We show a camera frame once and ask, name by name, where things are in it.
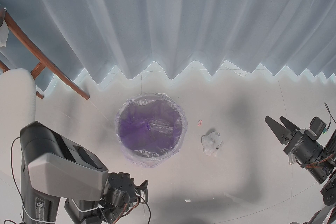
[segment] white cushion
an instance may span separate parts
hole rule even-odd
[[[0,75],[0,177],[11,178],[11,144],[20,130],[35,121],[36,86],[25,69],[12,69]],[[15,178],[20,178],[20,140],[13,148]]]

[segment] crumpled plastic wrapper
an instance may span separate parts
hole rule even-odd
[[[187,125],[183,109],[165,94],[130,98],[115,116],[125,158],[141,167],[155,167],[176,154]]]
[[[219,132],[212,132],[202,136],[203,152],[207,156],[217,156],[217,151],[222,147],[223,140]]]

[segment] purple trash bag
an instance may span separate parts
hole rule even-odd
[[[155,167],[177,153],[187,131],[183,109],[165,94],[128,99],[115,116],[115,132],[129,161]]]

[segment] white tile floor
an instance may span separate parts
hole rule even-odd
[[[115,67],[99,85],[83,71],[76,82],[90,93],[89,100],[56,78],[46,97],[37,100],[36,120],[96,153],[110,171],[128,172],[136,184],[148,179],[151,224],[309,221],[323,207],[321,186],[298,165],[288,165],[283,146],[264,118],[283,115],[302,128],[313,116],[329,120],[324,102],[336,114],[335,76],[314,78],[304,71],[297,77],[288,68],[272,76],[262,65],[253,73],[229,68],[234,67],[225,63],[211,77],[202,64],[193,62],[170,80],[153,63],[129,80]],[[180,152],[147,169],[124,159],[114,126],[121,105],[145,92],[168,94],[188,119]],[[217,157],[208,157],[201,136],[213,129],[225,143]],[[147,223],[147,218],[141,206],[120,224]],[[58,223],[71,223],[62,203]]]

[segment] curtain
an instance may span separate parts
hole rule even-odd
[[[191,61],[212,75],[228,60],[272,74],[284,65],[330,77],[336,69],[335,0],[0,0],[71,79],[96,83],[117,65],[131,79],[153,61],[173,79]],[[15,67],[37,60],[10,36],[0,52]],[[52,74],[37,85],[45,89]]]

